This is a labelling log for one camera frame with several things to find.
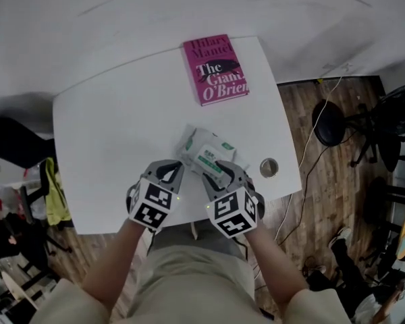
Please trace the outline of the person's beige clothing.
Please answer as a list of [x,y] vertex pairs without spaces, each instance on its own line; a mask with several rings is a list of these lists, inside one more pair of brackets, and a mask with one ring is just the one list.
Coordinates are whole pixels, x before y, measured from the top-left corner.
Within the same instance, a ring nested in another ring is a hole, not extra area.
[[[82,284],[60,281],[30,324],[269,324],[254,300],[250,265],[195,246],[152,251],[140,268],[128,316],[111,313]],[[309,288],[291,299],[283,324],[350,324],[333,290]]]

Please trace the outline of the yellow-green vest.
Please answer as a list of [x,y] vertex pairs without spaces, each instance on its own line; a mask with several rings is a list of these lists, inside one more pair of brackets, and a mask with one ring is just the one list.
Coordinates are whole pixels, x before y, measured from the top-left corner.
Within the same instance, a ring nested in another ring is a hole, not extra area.
[[47,221],[49,225],[58,225],[62,221],[71,221],[72,217],[65,199],[61,175],[53,158],[45,163],[48,182],[48,194],[45,196]]

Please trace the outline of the white table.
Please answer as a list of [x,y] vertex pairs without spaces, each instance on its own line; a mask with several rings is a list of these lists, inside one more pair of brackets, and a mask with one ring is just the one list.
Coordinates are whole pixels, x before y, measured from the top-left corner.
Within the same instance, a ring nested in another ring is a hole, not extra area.
[[[184,52],[151,55],[98,75],[53,102],[59,171],[79,234],[112,234],[128,216],[126,193],[147,166],[173,159],[186,126],[207,129],[237,148],[265,200],[300,191],[290,126],[259,40],[232,42],[250,87],[245,97],[201,106]],[[259,166],[271,157],[273,178]]]

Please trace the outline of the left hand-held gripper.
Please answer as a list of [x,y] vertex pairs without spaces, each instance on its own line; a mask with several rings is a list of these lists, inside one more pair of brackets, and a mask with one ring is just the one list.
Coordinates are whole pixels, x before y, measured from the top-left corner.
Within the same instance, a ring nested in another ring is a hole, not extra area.
[[[129,219],[159,231],[168,216],[178,207],[180,186],[185,167],[181,161],[153,161],[141,174],[140,180],[128,189],[126,206]],[[163,188],[150,181],[161,181]]]

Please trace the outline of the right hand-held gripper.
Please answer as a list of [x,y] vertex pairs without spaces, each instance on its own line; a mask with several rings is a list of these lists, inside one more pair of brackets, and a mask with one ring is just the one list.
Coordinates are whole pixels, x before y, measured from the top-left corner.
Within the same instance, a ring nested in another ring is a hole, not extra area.
[[235,238],[257,227],[265,214],[265,199],[239,165],[224,160],[215,164],[227,175],[228,182],[220,188],[213,178],[202,174],[209,197],[205,210],[211,223],[226,238]]

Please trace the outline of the person's left forearm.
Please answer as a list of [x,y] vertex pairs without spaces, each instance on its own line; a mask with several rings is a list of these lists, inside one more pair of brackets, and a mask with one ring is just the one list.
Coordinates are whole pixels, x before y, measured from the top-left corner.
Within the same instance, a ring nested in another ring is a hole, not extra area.
[[111,313],[126,282],[145,226],[125,220],[114,239],[89,269],[82,289]]

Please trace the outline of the black high-back office chair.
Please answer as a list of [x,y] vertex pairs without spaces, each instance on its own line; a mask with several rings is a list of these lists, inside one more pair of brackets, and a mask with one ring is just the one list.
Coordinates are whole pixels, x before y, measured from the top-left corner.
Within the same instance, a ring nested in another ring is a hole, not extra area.
[[350,162],[357,166],[367,149],[372,150],[370,163],[381,158],[388,171],[393,172],[400,155],[401,144],[405,142],[405,85],[379,99],[370,110],[365,104],[358,106],[360,113],[345,119],[348,127],[365,136],[365,144],[357,158]]

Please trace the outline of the white wet wipe pack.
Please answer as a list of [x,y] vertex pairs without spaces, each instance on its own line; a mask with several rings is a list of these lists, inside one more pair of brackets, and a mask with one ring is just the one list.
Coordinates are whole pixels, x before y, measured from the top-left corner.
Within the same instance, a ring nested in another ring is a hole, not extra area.
[[[191,160],[188,156],[188,151],[192,146],[199,147],[204,144],[210,144],[212,146],[215,146],[216,144],[221,144],[224,142],[234,147],[232,144],[220,138],[218,135],[212,133],[211,131],[204,128],[197,128],[188,124],[185,128],[182,138],[180,139],[178,145],[175,148],[175,151],[177,157],[190,168]],[[246,171],[250,167],[250,165],[245,159],[242,158],[237,148],[236,147],[234,148],[236,149],[236,152],[234,153],[231,162],[235,163],[236,165],[239,165],[244,171]]]

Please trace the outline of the black bag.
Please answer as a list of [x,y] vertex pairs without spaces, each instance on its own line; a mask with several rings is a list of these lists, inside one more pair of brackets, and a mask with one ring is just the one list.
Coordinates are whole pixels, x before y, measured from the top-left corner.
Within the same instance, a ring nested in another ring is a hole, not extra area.
[[44,242],[45,231],[41,226],[29,224],[13,213],[0,219],[0,259],[21,254],[37,269],[46,269],[48,258]]

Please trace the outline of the pink book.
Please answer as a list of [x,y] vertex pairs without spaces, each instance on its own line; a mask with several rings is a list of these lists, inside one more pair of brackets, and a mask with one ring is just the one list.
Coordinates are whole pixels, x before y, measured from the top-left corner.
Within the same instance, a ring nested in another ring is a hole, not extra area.
[[250,90],[228,35],[183,43],[200,105],[206,106],[249,94]]

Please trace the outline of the person's right forearm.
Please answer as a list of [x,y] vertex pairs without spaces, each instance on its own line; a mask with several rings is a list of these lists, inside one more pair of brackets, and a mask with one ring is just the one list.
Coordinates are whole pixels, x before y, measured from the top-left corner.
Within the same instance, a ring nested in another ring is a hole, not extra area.
[[264,225],[245,233],[245,237],[255,255],[267,289],[281,316],[284,316],[291,299],[307,289],[308,284]]

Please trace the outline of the black mesh office chair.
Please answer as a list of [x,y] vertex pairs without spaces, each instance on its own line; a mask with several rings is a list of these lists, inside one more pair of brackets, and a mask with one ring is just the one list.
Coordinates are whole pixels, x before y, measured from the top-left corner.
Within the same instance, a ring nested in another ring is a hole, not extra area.
[[14,119],[0,117],[0,159],[29,169],[56,157],[54,139],[45,140]]

